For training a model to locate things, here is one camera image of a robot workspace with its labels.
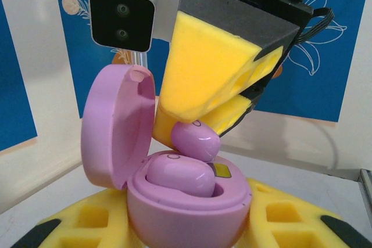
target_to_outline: pink earbud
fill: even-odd
[[[204,162],[178,154],[162,154],[149,165],[148,182],[197,197],[212,197],[214,172]]]
[[[204,162],[214,160],[221,147],[220,137],[199,120],[191,124],[177,122],[171,140],[182,154]]]

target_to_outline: case lid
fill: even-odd
[[[155,117],[151,72],[110,64],[88,94],[81,127],[81,157],[89,181],[123,189],[147,157]]]

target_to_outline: pink earbud charging case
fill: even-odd
[[[81,155],[91,183],[127,187],[128,213],[150,248],[230,248],[240,237],[252,199],[240,170],[217,156],[212,197],[191,196],[151,184],[146,171],[155,118],[155,85],[141,66],[111,64],[96,77],[85,105]]]

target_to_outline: white table surface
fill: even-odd
[[[154,141],[151,152],[160,150],[164,150],[163,146]],[[220,155],[239,166],[247,177],[341,215],[372,240],[372,227],[357,182],[231,153]],[[102,189],[91,185],[82,166],[78,167],[0,215],[0,247],[11,247],[41,219]]]

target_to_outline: yellow sponge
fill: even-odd
[[[130,227],[127,191],[104,190],[40,222],[62,222],[39,248],[144,248]]]
[[[218,135],[221,135],[238,121],[249,109],[251,104],[251,100],[241,95],[236,95],[208,114],[202,116],[199,120],[208,125]],[[163,110],[158,107],[152,131],[153,138],[169,148],[175,149],[171,142],[170,134],[176,122],[176,118],[164,113]]]
[[[320,219],[339,216],[248,179],[253,199],[236,248],[348,248]]]
[[[178,11],[159,107],[191,123],[274,68],[282,47],[255,60],[261,47]]]

